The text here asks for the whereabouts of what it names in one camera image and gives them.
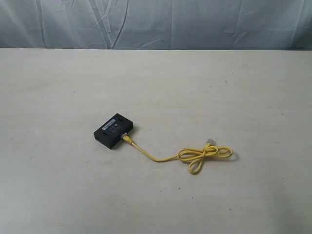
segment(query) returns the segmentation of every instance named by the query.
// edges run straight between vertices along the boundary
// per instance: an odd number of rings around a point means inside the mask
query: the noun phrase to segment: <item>white tabletop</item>
[[[0,49],[0,233],[311,233],[312,52]],[[158,158],[93,132],[115,113]]]

